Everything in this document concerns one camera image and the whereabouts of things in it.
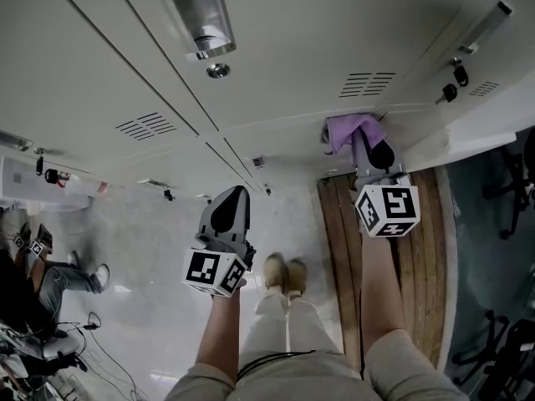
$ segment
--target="wooden board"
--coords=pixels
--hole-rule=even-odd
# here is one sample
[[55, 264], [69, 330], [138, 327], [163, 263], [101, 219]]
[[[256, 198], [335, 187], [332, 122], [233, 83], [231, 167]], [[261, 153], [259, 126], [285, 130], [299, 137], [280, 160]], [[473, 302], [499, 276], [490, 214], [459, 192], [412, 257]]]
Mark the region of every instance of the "wooden board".
[[[415, 345], [436, 366], [446, 307], [446, 243], [442, 210], [433, 170], [411, 174], [420, 196], [420, 224], [392, 242], [397, 257], [405, 326]], [[319, 196], [339, 297], [344, 351], [359, 364], [359, 292], [362, 244], [349, 196], [354, 175], [321, 180]]]
[[[351, 279], [353, 282], [353, 295], [355, 304], [355, 314], [357, 324], [360, 323], [360, 289], [362, 287], [362, 239], [359, 231], [359, 220], [356, 210], [349, 197], [351, 185], [348, 177], [336, 177], [334, 186], [339, 200], [339, 208], [344, 223], [345, 240], [348, 246], [349, 266], [351, 268]], [[357, 343], [360, 346], [360, 332], [357, 332]], [[357, 355], [360, 364], [360, 350]]]
[[357, 323], [356, 303], [354, 300], [353, 278], [351, 277], [344, 222], [340, 213], [334, 180], [321, 180], [318, 185], [318, 192], [333, 263], [340, 323], [344, 338], [344, 352], [351, 365], [359, 369], [359, 325]]

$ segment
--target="shoe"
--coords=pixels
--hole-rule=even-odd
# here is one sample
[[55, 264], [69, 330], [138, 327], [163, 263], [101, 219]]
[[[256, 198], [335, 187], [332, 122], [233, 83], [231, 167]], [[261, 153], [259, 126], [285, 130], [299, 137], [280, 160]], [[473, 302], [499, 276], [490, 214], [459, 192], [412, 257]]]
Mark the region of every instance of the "shoe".
[[110, 268], [105, 264], [101, 264], [93, 276], [99, 281], [100, 292], [102, 292], [110, 281]]
[[307, 289], [307, 265], [298, 258], [288, 263], [288, 295], [303, 295]]
[[77, 269], [80, 269], [80, 260], [76, 251], [71, 251], [69, 254], [67, 254], [67, 263], [76, 267]]
[[284, 292], [287, 280], [286, 264], [280, 252], [274, 252], [264, 262], [264, 281], [266, 288], [281, 287]]

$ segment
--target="person sitting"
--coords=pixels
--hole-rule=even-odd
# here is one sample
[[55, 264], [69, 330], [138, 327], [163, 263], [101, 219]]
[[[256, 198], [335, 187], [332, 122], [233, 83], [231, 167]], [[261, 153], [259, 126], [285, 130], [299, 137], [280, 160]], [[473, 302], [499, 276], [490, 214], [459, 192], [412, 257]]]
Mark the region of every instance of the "person sitting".
[[56, 333], [64, 291], [101, 293], [110, 269], [103, 264], [92, 275], [82, 271], [75, 251], [65, 263], [49, 261], [51, 246], [46, 244], [28, 265], [27, 256], [34, 254], [28, 249], [29, 234], [23, 232], [24, 228], [24, 245], [18, 248], [15, 260], [7, 249], [0, 249], [0, 297], [7, 299], [0, 307], [0, 320], [12, 330], [47, 340]]

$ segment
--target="white tiled floor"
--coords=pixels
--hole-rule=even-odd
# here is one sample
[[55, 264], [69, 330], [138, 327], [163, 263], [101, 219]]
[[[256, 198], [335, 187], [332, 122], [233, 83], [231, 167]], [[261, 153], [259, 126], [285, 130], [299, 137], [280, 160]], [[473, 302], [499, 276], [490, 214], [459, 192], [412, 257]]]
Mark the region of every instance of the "white tiled floor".
[[[111, 270], [110, 288], [100, 295], [66, 292], [62, 321], [86, 322], [96, 312], [102, 328], [94, 333], [106, 351], [134, 377], [151, 401], [163, 399], [174, 382], [193, 364], [211, 299], [180, 283], [182, 256], [196, 233], [205, 202], [174, 200], [139, 191], [95, 200], [84, 211], [43, 212], [32, 219], [52, 232], [51, 257], [65, 261], [76, 249], [82, 266], [92, 272], [100, 263]], [[13, 234], [21, 224], [14, 212], [4, 217], [4, 231]], [[271, 252], [302, 257], [308, 264], [307, 296], [334, 341], [342, 348], [339, 310], [319, 199], [314, 188], [296, 188], [268, 198], [252, 196], [251, 230], [247, 239], [256, 247], [252, 273], [242, 290], [241, 340], [254, 318], [262, 295], [262, 263]], [[127, 399], [128, 377], [89, 337], [84, 360], [115, 383]], [[92, 399], [123, 399], [92, 372], [73, 371]]]

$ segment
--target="chair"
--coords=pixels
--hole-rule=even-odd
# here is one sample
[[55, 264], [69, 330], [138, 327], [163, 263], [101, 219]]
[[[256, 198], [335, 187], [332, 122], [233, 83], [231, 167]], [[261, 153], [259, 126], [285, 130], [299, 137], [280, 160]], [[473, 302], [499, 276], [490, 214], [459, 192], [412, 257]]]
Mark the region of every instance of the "chair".
[[[464, 378], [453, 379], [453, 383], [457, 386], [462, 386], [463, 384], [465, 384], [474, 374], [476, 374], [477, 370], [486, 365], [489, 361], [494, 361], [496, 359], [497, 346], [500, 340], [502, 339], [503, 334], [507, 330], [507, 327], [509, 326], [509, 320], [503, 316], [494, 317], [493, 311], [487, 311], [487, 313], [485, 313], [485, 318], [489, 320], [487, 344], [485, 345], [485, 347], [478, 354], [469, 358], [462, 359], [461, 353], [456, 353], [451, 358], [451, 361], [455, 365], [467, 365], [470, 363], [476, 363], [476, 365]], [[494, 333], [496, 331], [496, 321], [503, 324], [503, 327], [498, 333], [498, 335], [494, 337]]]
[[527, 319], [516, 322], [507, 333], [506, 344], [500, 349], [494, 365], [485, 367], [488, 377], [479, 390], [478, 398], [492, 401], [504, 393], [506, 399], [516, 399], [514, 394], [519, 387], [518, 380], [525, 378], [520, 372], [534, 343], [535, 322]]
[[[505, 195], [510, 191], [515, 192], [514, 205], [512, 208], [512, 223], [510, 230], [500, 231], [502, 239], [508, 239], [514, 235], [517, 229], [518, 216], [520, 211], [525, 211], [529, 206], [529, 196], [526, 187], [535, 182], [535, 129], [531, 129], [524, 145], [524, 156], [522, 154], [511, 155], [505, 146], [500, 147], [505, 165], [511, 173], [512, 182], [505, 187], [494, 189], [490, 186], [483, 188], [483, 197], [493, 199], [500, 195]], [[527, 167], [527, 178], [524, 179], [523, 166]]]

